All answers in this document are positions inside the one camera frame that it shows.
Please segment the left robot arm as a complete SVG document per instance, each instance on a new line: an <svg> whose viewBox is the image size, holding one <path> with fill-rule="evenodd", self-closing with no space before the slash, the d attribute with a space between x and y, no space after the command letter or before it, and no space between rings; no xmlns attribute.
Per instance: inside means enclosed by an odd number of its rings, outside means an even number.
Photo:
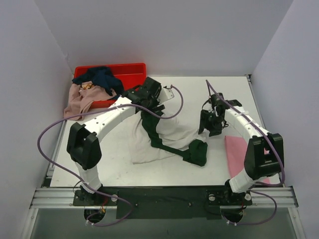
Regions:
<svg viewBox="0 0 319 239"><path fill-rule="evenodd" d="M144 83L124 91L108 111L85 122L74 123L69 131L67 152L78 168L85 200L91 205L102 201L103 193L99 190L102 183L99 179L97 164L102 158L100 142L123 120L136 114L142 106L148 110L160 104L161 83L146 77Z"/></svg>

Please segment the white and green t-shirt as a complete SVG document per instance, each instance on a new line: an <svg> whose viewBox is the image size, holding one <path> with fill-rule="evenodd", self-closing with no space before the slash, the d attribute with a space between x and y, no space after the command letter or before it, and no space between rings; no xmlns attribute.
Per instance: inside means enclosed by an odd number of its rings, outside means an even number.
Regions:
<svg viewBox="0 0 319 239"><path fill-rule="evenodd" d="M207 134L181 123L178 117L159 119L144 111L129 118L129 152L133 164L178 157L200 167L207 163Z"/></svg>

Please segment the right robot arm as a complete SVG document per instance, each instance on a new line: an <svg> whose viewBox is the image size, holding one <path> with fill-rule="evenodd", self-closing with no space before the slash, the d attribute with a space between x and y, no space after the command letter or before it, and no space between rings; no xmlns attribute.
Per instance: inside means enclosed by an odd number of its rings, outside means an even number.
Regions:
<svg viewBox="0 0 319 239"><path fill-rule="evenodd" d="M247 148L243 168L227 182L223 200L234 204L240 193L255 184L264 184L264 179L284 171L284 144L280 134L272 134L256 123L238 100L225 100L222 93L210 95L202 105L199 133L204 130L209 136L217 136L228 126L233 127L245 141Z"/></svg>

